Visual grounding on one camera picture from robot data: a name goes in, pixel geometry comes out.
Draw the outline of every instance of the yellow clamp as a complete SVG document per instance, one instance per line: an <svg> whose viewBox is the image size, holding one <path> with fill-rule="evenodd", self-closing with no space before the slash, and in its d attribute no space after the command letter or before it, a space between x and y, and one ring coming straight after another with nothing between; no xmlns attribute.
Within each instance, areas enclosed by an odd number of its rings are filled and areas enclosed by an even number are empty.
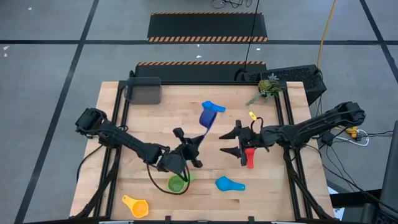
<svg viewBox="0 0 398 224"><path fill-rule="evenodd" d="M357 137L357 133L358 133L358 127L355 126L355 127L352 127L352 128L347 128L345 130L345 132L347 134L349 134L351 136L351 138L356 138Z"/></svg>
<svg viewBox="0 0 398 224"><path fill-rule="evenodd" d="M256 117L256 115L254 115L253 112L250 111L249 115L250 115L250 117L251 117L253 120L257 120L257 117Z"/></svg>

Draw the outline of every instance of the green measuring cup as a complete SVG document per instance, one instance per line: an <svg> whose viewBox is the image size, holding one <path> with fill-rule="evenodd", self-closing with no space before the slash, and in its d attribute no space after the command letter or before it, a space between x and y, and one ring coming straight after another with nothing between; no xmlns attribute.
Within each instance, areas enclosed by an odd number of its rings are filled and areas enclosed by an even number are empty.
<svg viewBox="0 0 398 224"><path fill-rule="evenodd" d="M189 182L195 180L195 175L190 174ZM188 182L184 182L179 176L173 175L167 181L167 190L173 193L180 193L187 187Z"/></svg>

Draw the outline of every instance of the yellow measuring cup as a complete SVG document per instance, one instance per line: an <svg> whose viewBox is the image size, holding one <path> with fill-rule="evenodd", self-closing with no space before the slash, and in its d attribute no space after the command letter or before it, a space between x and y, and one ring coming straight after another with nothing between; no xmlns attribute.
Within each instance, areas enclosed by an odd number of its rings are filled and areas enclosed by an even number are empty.
<svg viewBox="0 0 398 224"><path fill-rule="evenodd" d="M149 213L149 206L146 200L136 200L125 195L122 201L130 208L132 215L137 218L142 218Z"/></svg>

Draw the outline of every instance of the wooden table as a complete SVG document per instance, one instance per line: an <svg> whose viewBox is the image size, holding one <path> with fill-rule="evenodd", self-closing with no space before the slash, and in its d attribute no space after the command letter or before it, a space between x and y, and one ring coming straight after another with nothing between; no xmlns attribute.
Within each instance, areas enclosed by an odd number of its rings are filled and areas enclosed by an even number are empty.
<svg viewBox="0 0 398 224"><path fill-rule="evenodd" d="M112 117L118 83L103 82L99 93L97 108ZM302 83L287 84L295 123L310 118L310 112ZM199 125L199 116L203 110L201 103L206 100L223 105L225 113L218 113L210 132L200 146L198 159L202 161L201 169L194 168L189 162L194 180L187 193L167 195L155 188L148 178L146 166L136 153L126 147L122 149L113 203L112 219L135 219L128 207L122 203L122 196L146 199L149 204L149 215L142 220L164 220L171 215L173 220L248 220L254 216L256 221L294 220L292 202L283 149L275 145L270 152L258 149L254 156L254 169L241 167L237 158L221 152L219 148L234 147L237 140L219 140L218 137L232 130L236 119L243 126L250 125L252 111L264 119L264 125L279 124L274 99L267 103L258 100L253 105L245 103L256 93L256 86L163 86L162 102L159 105L130 105L127 117L129 134L144 142L157 142L172 149L180 141L173 135L176 127L183 128L187 137L194 137L205 132ZM284 120L284 98L280 97ZM123 104L120 106L121 120ZM309 145L317 147L314 140ZM88 140L85 155L98 147L98 140ZM105 150L89 158L81 168L75 198L70 215L78 213L98 188ZM309 191L318 203L331 216L333 209L326 186L325 174L319 153L306 147L301 150L303 168ZM170 173L152 170L155 181L166 188ZM215 180L221 176L244 183L243 192L221 192L216 188ZM305 217L301 191L297 188L300 212ZM104 193L101 214L104 214L108 193Z"/></svg>

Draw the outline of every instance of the potted plant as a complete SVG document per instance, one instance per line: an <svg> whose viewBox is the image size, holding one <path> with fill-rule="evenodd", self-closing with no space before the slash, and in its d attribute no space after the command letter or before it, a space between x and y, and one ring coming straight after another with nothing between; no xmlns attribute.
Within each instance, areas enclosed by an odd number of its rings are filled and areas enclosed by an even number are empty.
<svg viewBox="0 0 398 224"><path fill-rule="evenodd" d="M257 101L260 96L264 97L264 102L266 103L272 96L278 96L278 92L283 90L283 86L278 82L278 78L272 73L268 76L267 80L261 80L258 84L258 93L246 103L246 106Z"/></svg>

